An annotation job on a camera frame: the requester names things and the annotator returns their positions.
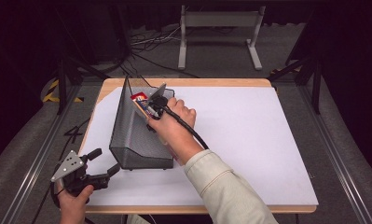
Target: hand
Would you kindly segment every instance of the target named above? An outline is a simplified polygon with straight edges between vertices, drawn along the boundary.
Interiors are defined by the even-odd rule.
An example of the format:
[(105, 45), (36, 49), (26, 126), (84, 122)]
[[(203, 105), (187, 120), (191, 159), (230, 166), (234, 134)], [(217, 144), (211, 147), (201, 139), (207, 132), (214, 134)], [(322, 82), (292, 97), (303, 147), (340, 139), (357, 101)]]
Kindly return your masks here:
[(75, 224), (84, 223), (85, 212), (86, 212), (86, 201), (93, 192), (93, 186), (86, 186), (81, 193), (75, 197), (64, 189), (58, 194), (58, 199), (61, 206), (61, 224)]
[[(167, 106), (191, 128), (194, 128), (197, 117), (195, 109), (188, 109), (183, 100), (177, 101), (174, 97), (168, 101)], [(148, 125), (171, 146), (182, 164), (203, 150), (194, 136), (167, 113), (163, 113), (160, 120), (149, 119)]]

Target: finger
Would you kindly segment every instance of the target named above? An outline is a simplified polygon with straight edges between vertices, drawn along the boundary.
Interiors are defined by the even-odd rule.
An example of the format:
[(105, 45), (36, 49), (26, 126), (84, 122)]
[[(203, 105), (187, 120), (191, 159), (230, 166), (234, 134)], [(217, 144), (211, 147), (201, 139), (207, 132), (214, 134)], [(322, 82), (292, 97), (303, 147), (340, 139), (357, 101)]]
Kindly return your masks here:
[(153, 129), (157, 128), (158, 122), (159, 122), (158, 120), (152, 118), (147, 119), (147, 124), (150, 125), (150, 127), (152, 127)]
[(185, 106), (185, 102), (183, 100), (178, 100), (176, 105)]
[(168, 103), (166, 104), (167, 107), (173, 107), (176, 105), (176, 98), (175, 97), (172, 97), (171, 99), (169, 99)]
[(197, 111), (196, 111), (195, 109), (189, 109), (189, 113), (190, 113), (192, 116), (194, 116), (194, 117), (197, 116)]
[(93, 193), (93, 186), (88, 185), (80, 192), (80, 194), (77, 196), (78, 200), (81, 200), (83, 202), (86, 202), (87, 199), (90, 197), (90, 195)]

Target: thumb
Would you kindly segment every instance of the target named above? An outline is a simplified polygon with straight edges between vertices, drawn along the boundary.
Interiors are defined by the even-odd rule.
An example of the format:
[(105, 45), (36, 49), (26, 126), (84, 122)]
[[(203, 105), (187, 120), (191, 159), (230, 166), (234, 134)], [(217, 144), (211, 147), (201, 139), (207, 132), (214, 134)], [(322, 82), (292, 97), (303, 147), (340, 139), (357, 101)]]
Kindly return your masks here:
[(154, 130), (157, 130), (159, 120), (148, 118), (147, 119), (147, 124), (150, 125), (151, 128)]
[(77, 198), (78, 200), (81, 200), (85, 203), (92, 193), (93, 193), (93, 186), (88, 185), (85, 188), (83, 188), (83, 190), (80, 192)]

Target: wooden table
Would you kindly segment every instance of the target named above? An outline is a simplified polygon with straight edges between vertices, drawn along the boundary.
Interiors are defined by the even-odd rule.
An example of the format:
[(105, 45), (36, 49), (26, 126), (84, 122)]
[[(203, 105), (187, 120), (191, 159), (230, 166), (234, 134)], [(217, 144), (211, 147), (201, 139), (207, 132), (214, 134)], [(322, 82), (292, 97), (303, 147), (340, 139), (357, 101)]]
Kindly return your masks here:
[[(105, 131), (103, 127), (108, 126), (112, 122), (109, 120), (109, 117), (113, 117), (113, 115), (101, 115), (101, 113), (117, 113), (117, 106), (108, 101), (113, 101), (110, 98), (113, 97), (113, 92), (120, 92), (118, 87), (123, 86), (123, 81), (123, 78), (110, 78), (104, 82), (79, 154), (86, 154), (92, 151), (94, 148), (100, 147), (103, 143), (97, 143), (99, 141), (104, 142), (104, 145), (108, 145), (107, 141), (109, 140), (107, 140), (107, 135), (110, 134), (111, 130), (109, 127), (107, 128), (107, 131)], [(255, 188), (257, 193), (260, 194), (261, 198), (264, 200), (264, 202), (266, 202), (272, 213), (300, 214), (312, 213), (316, 210), (318, 203), (314, 190), (311, 186), (309, 176), (305, 170), (303, 161), (300, 158), (294, 137), (291, 135), (291, 131), (288, 127), (287, 121), (285, 120), (285, 116), (282, 112), (279, 100), (277, 99), (277, 95), (271, 88), (269, 81), (263, 78), (148, 78), (147, 82), (152, 86), (159, 86), (162, 84), (162, 82), (166, 82), (169, 89), (175, 90), (175, 97), (185, 99), (186, 105), (190, 103), (191, 107), (193, 107), (193, 105), (195, 106), (194, 108), (196, 108), (198, 114), (197, 125), (195, 127), (196, 131), (202, 136), (205, 142), (207, 142), (212, 151), (216, 152), (220, 157), (222, 157), (222, 159), (232, 166), (235, 171), (240, 171), (240, 174), (245, 177)], [(185, 87), (192, 87), (193, 89), (190, 91)], [(218, 90), (221, 92), (225, 91), (225, 94), (220, 97), (226, 97), (232, 94), (232, 92), (236, 91), (245, 91), (251, 93), (256, 92), (256, 95), (248, 93), (249, 96), (242, 96), (247, 100), (246, 102), (251, 103), (250, 120), (255, 126), (247, 125), (249, 119), (246, 119), (244, 121), (244, 123), (246, 123), (245, 128), (250, 128), (250, 130), (242, 131), (246, 132), (245, 137), (250, 138), (251, 142), (247, 142), (247, 144), (239, 142), (230, 143), (230, 145), (233, 146), (233, 148), (229, 147), (231, 150), (230, 153), (228, 153), (227, 149), (221, 148), (221, 146), (225, 146), (227, 144), (225, 139), (237, 139), (239, 137), (213, 137), (210, 136), (209, 133), (219, 132), (217, 131), (217, 128), (209, 128), (209, 130), (206, 130), (205, 128), (206, 125), (212, 125), (213, 123), (220, 124), (224, 122), (223, 125), (227, 125), (228, 120), (214, 119), (214, 116), (220, 113), (219, 110), (214, 112), (214, 108), (209, 107), (211, 108), (209, 110), (212, 110), (213, 113), (207, 114), (208, 111), (206, 108), (203, 108), (206, 107), (206, 105), (203, 105), (205, 103), (201, 105), (201, 102), (197, 103), (196, 101), (192, 100), (198, 98), (192, 96), (193, 94), (198, 94), (198, 91), (205, 93), (220, 92)], [(265, 96), (261, 95), (262, 92), (267, 92), (267, 95), (269, 95), (269, 97), (267, 97), (270, 100), (265, 102)], [(219, 97), (218, 95), (219, 94), (215, 93), (209, 97)], [(214, 98), (211, 98), (207, 102), (214, 102)], [(237, 125), (239, 122), (237, 121), (237, 117), (239, 117), (241, 114), (234, 114), (238, 113), (236, 108), (233, 108), (231, 111), (232, 116), (234, 116), (231, 123)], [(269, 125), (280, 125), (281, 127), (278, 127), (280, 130), (274, 131), (269, 128)], [(240, 132), (231, 131), (231, 127), (226, 127), (223, 130), (225, 131), (226, 129), (230, 133)], [(99, 134), (102, 134), (102, 132), (107, 133), (105, 136), (98, 136)], [(272, 136), (266, 134), (267, 132), (273, 132)], [(254, 147), (254, 144), (259, 144), (260, 147)], [(105, 147), (102, 147), (102, 149), (103, 155), (101, 158), (98, 157), (89, 163), (89, 172), (96, 172), (97, 174), (102, 173), (105, 171), (105, 169), (111, 167), (112, 164), (110, 163), (115, 162), (113, 156), (110, 154), (109, 149)], [(239, 155), (237, 158), (232, 158), (233, 155), (237, 154)], [(243, 169), (244, 167), (237, 167), (239, 166), (237, 163), (249, 163), (249, 160), (242, 161), (244, 157), (250, 158), (250, 168), (246, 167), (247, 169)], [(264, 181), (264, 183), (258, 183), (259, 179)], [(174, 184), (175, 189), (184, 188), (179, 189), (182, 192), (181, 194), (189, 195), (185, 197), (177, 197), (177, 195), (169, 196), (172, 195), (171, 190), (173, 190), (173, 188), (164, 189), (167, 188), (163, 186), (166, 184)], [(157, 185), (162, 186), (160, 186), (158, 190), (151, 189)], [(87, 205), (87, 212), (99, 214), (206, 214), (207, 211), (203, 206), (203, 203), (201, 203), (198, 193), (192, 188), (192, 186), (190, 186), (191, 184), (187, 181), (183, 168), (179, 165), (175, 166), (171, 170), (166, 171), (121, 170), (118, 174), (111, 178), (108, 189), (101, 189), (94, 192), (90, 198), (90, 203)], [(305, 194), (307, 196), (302, 196), (305, 198), (300, 199), (300, 194)], [(173, 197), (174, 199), (170, 199), (166, 202), (166, 197)], [(190, 198), (190, 201), (183, 202), (184, 198)]]

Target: black cable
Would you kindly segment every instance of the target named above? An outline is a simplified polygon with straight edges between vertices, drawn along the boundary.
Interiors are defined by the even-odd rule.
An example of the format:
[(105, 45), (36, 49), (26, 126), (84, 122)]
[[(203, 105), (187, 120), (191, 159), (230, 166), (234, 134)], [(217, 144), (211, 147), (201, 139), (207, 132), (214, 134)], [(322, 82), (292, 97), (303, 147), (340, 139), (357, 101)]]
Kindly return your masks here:
[(177, 72), (177, 73), (181, 73), (181, 74), (184, 74), (184, 75), (187, 75), (187, 76), (190, 76), (190, 77), (197, 77), (197, 78), (200, 78), (200, 77), (198, 77), (198, 76), (192, 75), (192, 74), (187, 73), (187, 72), (179, 71), (179, 70), (174, 69), (174, 68), (170, 68), (170, 67), (167, 67), (167, 66), (164, 66), (164, 65), (158, 64), (158, 63), (154, 63), (154, 62), (148, 60), (147, 58), (142, 57), (142, 56), (140, 56), (140, 55), (138, 55), (138, 54), (133, 53), (132, 55), (134, 55), (134, 56), (136, 56), (136, 57), (138, 57), (138, 58), (141, 58), (141, 59), (143, 59), (143, 60), (145, 60), (145, 61), (148, 61), (148, 62), (150, 62), (150, 63), (152, 63), (152, 64), (154, 64), (154, 65), (156, 65), (156, 66), (158, 66), (158, 67), (165, 68), (165, 69), (168, 69), (168, 70), (171, 70), (171, 71), (174, 71), (174, 72)]
[[(70, 140), (72, 140), (75, 136), (77, 136), (77, 134), (78, 134), (78, 130), (79, 130), (79, 129), (84, 125), (84, 124), (86, 124), (89, 120), (90, 120), (90, 119), (86, 119), (86, 120), (84, 120), (80, 125), (75, 126), (75, 128), (76, 128), (75, 131), (74, 131), (74, 132), (69, 136), (69, 138), (67, 139), (67, 141), (66, 141), (66, 143), (65, 143), (65, 145), (64, 145), (64, 147), (63, 147), (63, 149), (62, 149), (61, 155), (60, 155), (60, 157), (59, 157), (59, 159), (58, 159), (58, 164), (55, 166), (55, 169), (54, 169), (53, 175), (54, 175), (55, 172), (57, 171), (57, 169), (58, 169), (58, 167), (59, 167), (59, 164), (61, 164), (63, 153), (64, 153), (64, 151), (66, 150), (67, 146), (69, 145)], [(50, 191), (50, 189), (51, 189), (51, 185), (52, 185), (52, 183), (49, 183), (48, 188), (47, 188), (47, 190), (46, 190), (46, 193), (45, 193), (44, 196), (43, 196), (43, 200), (42, 200), (41, 203), (39, 204), (39, 206), (38, 206), (38, 208), (37, 208), (37, 211), (36, 211), (36, 213), (34, 214), (34, 219), (32, 220), (32, 224), (34, 224), (34, 223), (36, 222), (36, 220), (37, 220), (37, 218), (38, 218), (38, 215), (40, 214), (41, 209), (43, 208), (43, 204), (44, 204), (44, 202), (46, 201), (47, 195), (48, 195), (48, 193), (49, 193), (49, 191)]]

